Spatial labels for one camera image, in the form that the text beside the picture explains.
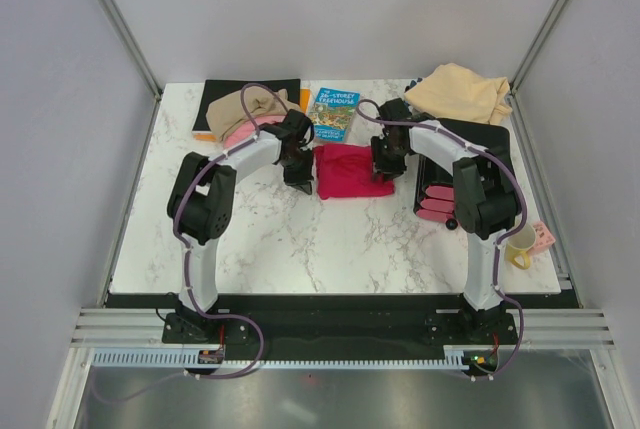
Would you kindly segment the magenta t shirt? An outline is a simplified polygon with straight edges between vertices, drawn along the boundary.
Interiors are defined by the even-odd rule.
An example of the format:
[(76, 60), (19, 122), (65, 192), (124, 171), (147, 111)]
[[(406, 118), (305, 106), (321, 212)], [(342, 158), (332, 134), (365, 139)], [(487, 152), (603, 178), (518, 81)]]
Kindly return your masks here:
[(369, 146), (326, 144), (316, 146), (313, 154), (322, 200), (385, 197), (395, 192), (392, 181), (373, 174)]

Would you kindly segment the black pink drawer organizer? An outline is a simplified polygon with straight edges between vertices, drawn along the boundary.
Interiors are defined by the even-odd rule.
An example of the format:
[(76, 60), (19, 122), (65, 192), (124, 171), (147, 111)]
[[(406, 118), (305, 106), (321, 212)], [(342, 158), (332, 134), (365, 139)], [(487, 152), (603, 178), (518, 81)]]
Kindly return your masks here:
[[(440, 119), (438, 122), (457, 138), (485, 148), (500, 159), (509, 170), (513, 168), (510, 157), (510, 135), (506, 128), (453, 119)], [(419, 157), (416, 179), (414, 213), (422, 219), (442, 223), (449, 230), (459, 227), (459, 220), (456, 218), (456, 189), (453, 176), (456, 160), (455, 157), (441, 155), (431, 149), (427, 154)], [(478, 159), (477, 170), (486, 193), (485, 201), (478, 207), (479, 226), (483, 230), (490, 228), (495, 230), (506, 222), (513, 222), (515, 216), (520, 213), (521, 205), (509, 178), (491, 161), (483, 157)], [(498, 219), (490, 226), (489, 219), (499, 207), (508, 209), (509, 217)]]

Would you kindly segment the blue illustrated paperback book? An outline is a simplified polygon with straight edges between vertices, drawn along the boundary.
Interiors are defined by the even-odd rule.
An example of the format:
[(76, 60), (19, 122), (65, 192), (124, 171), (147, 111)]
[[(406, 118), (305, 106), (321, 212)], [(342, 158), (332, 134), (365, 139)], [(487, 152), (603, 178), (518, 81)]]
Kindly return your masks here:
[(307, 116), (320, 141), (343, 143), (360, 101), (357, 92), (322, 87), (318, 90)]

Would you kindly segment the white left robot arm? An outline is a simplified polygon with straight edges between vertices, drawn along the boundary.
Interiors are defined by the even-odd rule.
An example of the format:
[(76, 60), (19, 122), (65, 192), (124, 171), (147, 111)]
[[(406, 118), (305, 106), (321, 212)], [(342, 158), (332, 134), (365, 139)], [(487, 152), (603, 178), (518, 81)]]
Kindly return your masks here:
[(259, 169), (279, 165), (286, 186), (312, 193), (314, 137), (310, 119), (291, 110), (281, 122), (262, 124), (257, 131), (217, 156), (191, 152), (181, 164), (167, 203), (175, 237), (183, 245), (183, 275), (179, 300), (191, 310), (185, 331), (208, 342), (219, 331), (219, 318), (209, 312), (218, 300), (216, 256), (227, 230), (236, 185)]

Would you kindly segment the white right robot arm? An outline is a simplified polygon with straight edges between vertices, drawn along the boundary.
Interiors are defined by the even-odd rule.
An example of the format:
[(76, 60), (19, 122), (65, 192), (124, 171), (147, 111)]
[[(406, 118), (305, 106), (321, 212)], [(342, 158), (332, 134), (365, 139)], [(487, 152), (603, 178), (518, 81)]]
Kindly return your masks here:
[(467, 341), (483, 341), (494, 330), (488, 310), (501, 304), (500, 245), (526, 202), (513, 172), (509, 131), (501, 126), (413, 115), (392, 99), (374, 106), (382, 134), (371, 139), (373, 177), (404, 174), (406, 157), (420, 155), (452, 178), (454, 216), (467, 232), (468, 270), (463, 291), (471, 308), (458, 317)]

